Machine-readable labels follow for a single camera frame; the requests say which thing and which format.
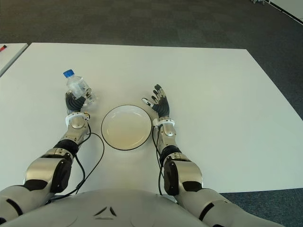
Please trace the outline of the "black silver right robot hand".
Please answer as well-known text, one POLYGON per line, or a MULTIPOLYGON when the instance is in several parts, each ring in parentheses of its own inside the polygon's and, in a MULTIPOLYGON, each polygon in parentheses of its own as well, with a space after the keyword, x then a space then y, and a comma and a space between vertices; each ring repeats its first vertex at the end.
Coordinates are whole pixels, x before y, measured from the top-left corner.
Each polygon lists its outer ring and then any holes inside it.
POLYGON ((167 96, 159 84, 156 84, 154 86, 151 99, 152 100, 142 98, 141 101, 149 106, 154 112, 156 112, 159 118, 169 117, 169 103, 167 96))

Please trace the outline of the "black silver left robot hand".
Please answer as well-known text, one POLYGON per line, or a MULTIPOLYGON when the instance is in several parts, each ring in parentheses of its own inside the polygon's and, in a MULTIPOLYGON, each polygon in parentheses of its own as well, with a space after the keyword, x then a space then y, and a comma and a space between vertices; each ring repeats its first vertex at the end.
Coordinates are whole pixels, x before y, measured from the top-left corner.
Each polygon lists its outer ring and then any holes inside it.
POLYGON ((65 93, 67 114, 71 114, 73 112, 81 112, 82 108, 89 104, 91 97, 91 88, 85 90, 84 94, 79 98, 76 98, 71 90, 67 91, 65 93))

